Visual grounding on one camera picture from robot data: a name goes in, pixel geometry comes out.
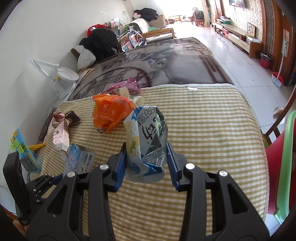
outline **checkered tablecloth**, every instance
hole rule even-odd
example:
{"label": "checkered tablecloth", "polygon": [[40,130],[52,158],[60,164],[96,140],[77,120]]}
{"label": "checkered tablecloth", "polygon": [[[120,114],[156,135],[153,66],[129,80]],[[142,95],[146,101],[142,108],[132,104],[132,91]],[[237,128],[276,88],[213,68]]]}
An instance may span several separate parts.
{"label": "checkered tablecloth", "polygon": [[[267,212],[268,166],[263,138],[252,108],[245,97],[228,84],[162,85],[142,89],[145,105],[156,105],[168,125],[168,141],[204,171],[227,170],[250,199],[262,219]],[[62,112],[75,110],[80,125],[69,128],[70,142],[92,149],[94,167],[119,152],[125,141],[123,124],[99,134],[91,116],[91,98],[64,102]],[[50,125],[38,161],[41,174],[57,175],[65,163],[52,144]],[[178,240],[183,221],[186,193],[175,191],[168,167],[163,180],[154,184],[124,180],[119,192],[109,194],[112,224],[117,240]],[[88,233],[87,200],[84,202],[83,232]],[[212,232],[210,192],[207,193],[207,234]]]}

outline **pillow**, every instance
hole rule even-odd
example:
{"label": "pillow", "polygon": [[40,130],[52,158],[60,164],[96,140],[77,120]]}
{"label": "pillow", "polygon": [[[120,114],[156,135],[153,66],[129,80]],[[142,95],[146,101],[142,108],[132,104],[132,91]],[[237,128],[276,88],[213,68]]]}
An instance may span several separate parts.
{"label": "pillow", "polygon": [[165,19],[163,16],[158,16],[156,20],[151,20],[149,24],[153,28],[165,28]]}

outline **green rim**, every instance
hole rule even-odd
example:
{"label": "green rim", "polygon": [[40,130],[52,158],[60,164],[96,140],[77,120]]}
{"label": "green rim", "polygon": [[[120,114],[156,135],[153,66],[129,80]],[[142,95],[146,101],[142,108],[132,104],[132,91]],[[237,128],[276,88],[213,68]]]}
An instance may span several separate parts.
{"label": "green rim", "polygon": [[289,114],[285,128],[283,155],[281,159],[281,171],[279,175],[279,186],[276,197],[276,212],[274,213],[274,217],[279,224],[282,224],[284,222],[290,212],[289,196],[295,119],[296,110]]}

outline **patterned wallpaper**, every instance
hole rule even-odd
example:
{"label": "patterned wallpaper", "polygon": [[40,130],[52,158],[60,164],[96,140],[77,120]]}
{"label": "patterned wallpaper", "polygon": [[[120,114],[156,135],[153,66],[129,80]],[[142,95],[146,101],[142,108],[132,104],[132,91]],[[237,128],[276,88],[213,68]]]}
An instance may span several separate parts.
{"label": "patterned wallpaper", "polygon": [[231,18],[232,25],[247,31],[247,23],[257,27],[256,38],[262,40],[262,11],[260,0],[245,0],[246,7],[229,5],[229,0],[223,0],[225,15]]}

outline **pink plastic wrapper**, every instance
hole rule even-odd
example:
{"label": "pink plastic wrapper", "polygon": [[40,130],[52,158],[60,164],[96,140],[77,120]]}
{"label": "pink plastic wrapper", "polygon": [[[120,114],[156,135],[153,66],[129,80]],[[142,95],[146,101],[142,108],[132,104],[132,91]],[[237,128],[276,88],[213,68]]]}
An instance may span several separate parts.
{"label": "pink plastic wrapper", "polygon": [[134,93],[138,94],[141,91],[142,85],[140,82],[137,82],[133,77],[129,77],[128,80],[118,82],[118,83],[112,85],[111,87],[109,87],[108,89],[106,89],[105,91],[103,91],[102,93],[109,94],[114,89],[118,89],[118,88],[122,88],[122,87],[127,87],[130,94],[134,94]]}

